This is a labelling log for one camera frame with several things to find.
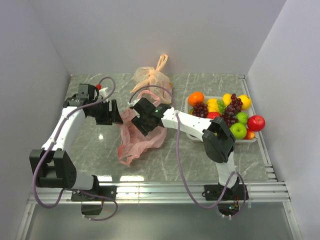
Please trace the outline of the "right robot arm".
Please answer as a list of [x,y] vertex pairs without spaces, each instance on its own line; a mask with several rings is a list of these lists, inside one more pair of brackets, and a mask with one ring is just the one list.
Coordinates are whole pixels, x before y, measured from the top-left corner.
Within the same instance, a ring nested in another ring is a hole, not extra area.
[[130,102],[129,108],[135,112],[131,122],[144,136],[162,127],[180,130],[200,140],[207,157],[217,167],[222,199],[236,199],[238,190],[242,189],[234,162],[236,139],[222,118],[193,116],[164,103],[155,106],[145,97]]

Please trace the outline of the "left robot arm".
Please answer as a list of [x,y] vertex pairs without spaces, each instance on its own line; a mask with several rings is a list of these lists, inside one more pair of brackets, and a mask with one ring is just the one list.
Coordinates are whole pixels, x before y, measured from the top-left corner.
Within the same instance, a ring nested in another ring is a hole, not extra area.
[[82,194],[89,201],[100,197],[97,177],[77,170],[68,152],[87,117],[94,118],[97,125],[123,123],[117,101],[110,99],[114,91],[114,88],[82,83],[78,92],[64,101],[51,136],[40,149],[33,149],[29,155],[33,192],[36,188],[57,188],[83,190]]

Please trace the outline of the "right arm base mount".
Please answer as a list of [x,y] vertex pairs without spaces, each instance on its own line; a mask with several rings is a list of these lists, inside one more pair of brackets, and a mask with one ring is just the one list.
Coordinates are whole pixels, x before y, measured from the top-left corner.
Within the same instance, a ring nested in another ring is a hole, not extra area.
[[[206,184],[201,195],[206,201],[217,201],[223,193],[223,189],[224,187],[220,184]],[[232,188],[226,188],[217,209],[223,217],[232,218],[241,210],[240,201],[246,203],[248,200],[247,186],[239,183]]]

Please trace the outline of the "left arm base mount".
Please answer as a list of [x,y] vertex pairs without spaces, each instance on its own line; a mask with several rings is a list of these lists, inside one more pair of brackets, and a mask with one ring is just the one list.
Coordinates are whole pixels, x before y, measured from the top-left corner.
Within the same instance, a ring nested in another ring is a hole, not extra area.
[[114,185],[99,186],[83,193],[80,190],[74,190],[71,194],[71,202],[81,203],[81,213],[87,216],[98,216],[103,210],[105,202],[116,200],[117,187]]

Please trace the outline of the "green fake apple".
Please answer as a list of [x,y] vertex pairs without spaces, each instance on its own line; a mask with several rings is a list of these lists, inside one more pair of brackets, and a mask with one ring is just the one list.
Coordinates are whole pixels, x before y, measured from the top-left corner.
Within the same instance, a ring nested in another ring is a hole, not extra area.
[[240,122],[236,122],[229,129],[237,140],[242,140],[247,135],[246,126]]

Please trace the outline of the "yellow fake mango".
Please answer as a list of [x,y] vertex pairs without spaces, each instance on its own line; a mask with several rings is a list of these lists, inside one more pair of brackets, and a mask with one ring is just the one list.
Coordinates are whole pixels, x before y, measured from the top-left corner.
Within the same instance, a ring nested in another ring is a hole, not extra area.
[[232,102],[232,95],[230,93],[225,93],[222,97],[224,105],[227,107]]

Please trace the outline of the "yellow fake lemon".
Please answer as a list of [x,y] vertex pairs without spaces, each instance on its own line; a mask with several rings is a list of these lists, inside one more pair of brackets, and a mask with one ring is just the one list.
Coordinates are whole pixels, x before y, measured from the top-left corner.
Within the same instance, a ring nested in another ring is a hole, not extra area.
[[251,107],[252,100],[251,100],[251,98],[249,96],[243,94],[243,95],[238,96],[238,98],[242,102],[242,105],[241,105],[241,110],[242,111],[246,111]]

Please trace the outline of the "red fake apple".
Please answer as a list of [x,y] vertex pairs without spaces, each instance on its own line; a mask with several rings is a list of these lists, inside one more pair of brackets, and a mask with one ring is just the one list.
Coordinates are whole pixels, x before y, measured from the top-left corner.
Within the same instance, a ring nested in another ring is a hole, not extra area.
[[247,121],[248,128],[253,132],[259,132],[266,126],[266,121],[261,115],[253,115]]

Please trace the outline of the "pink plastic bag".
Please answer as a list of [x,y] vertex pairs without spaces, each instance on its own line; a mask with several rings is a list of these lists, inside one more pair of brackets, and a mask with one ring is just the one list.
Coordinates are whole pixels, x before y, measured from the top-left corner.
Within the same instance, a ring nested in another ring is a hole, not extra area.
[[121,138],[118,159],[120,163],[129,167],[131,162],[138,159],[142,153],[161,147],[167,136],[167,130],[158,126],[147,136],[144,136],[131,122],[136,116],[134,110],[126,108],[120,116],[123,124],[118,125]]

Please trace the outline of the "purple grape bunch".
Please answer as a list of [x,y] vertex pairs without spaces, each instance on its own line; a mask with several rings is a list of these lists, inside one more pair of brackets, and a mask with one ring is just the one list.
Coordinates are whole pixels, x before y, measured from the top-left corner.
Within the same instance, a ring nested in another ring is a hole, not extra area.
[[235,93],[231,95],[231,99],[231,103],[226,106],[224,112],[221,114],[222,119],[229,128],[238,122],[236,115],[242,111],[242,102]]

